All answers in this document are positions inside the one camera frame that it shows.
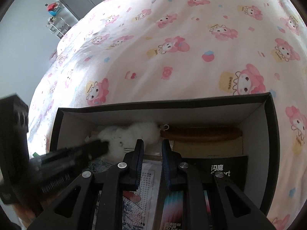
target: bed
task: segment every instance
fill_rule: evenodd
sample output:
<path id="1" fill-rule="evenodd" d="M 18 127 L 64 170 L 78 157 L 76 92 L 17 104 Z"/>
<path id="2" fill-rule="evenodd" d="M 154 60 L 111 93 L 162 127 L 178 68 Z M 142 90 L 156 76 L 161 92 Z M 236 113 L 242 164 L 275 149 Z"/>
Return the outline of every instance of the bed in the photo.
<path id="1" fill-rule="evenodd" d="M 268 214 L 287 229 L 307 198 L 307 28 L 290 0 L 106 0 L 59 42 L 29 109 L 29 153 L 59 107 L 271 92 L 280 168 Z"/>

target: metal screw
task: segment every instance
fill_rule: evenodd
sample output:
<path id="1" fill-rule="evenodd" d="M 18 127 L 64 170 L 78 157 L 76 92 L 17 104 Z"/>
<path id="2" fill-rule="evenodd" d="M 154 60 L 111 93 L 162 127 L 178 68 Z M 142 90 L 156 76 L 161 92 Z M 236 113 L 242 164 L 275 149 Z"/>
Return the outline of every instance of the metal screw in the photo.
<path id="1" fill-rule="evenodd" d="M 117 164 L 117 167 L 119 167 L 120 169 L 124 169 L 125 167 L 127 167 L 126 163 L 119 163 Z"/>
<path id="2" fill-rule="evenodd" d="M 82 173 L 82 176 L 84 177 L 84 178 L 88 178 L 88 177 L 90 177 L 92 175 L 92 173 L 90 172 L 90 171 L 84 171 L 83 173 Z"/>
<path id="3" fill-rule="evenodd" d="M 187 167 L 189 167 L 189 165 L 185 162 L 182 162 L 182 163 L 179 164 L 179 167 L 186 169 Z"/>
<path id="4" fill-rule="evenodd" d="M 215 176 L 218 177 L 218 178 L 222 178 L 222 177 L 224 177 L 224 173 L 222 171 L 216 171 Z"/>

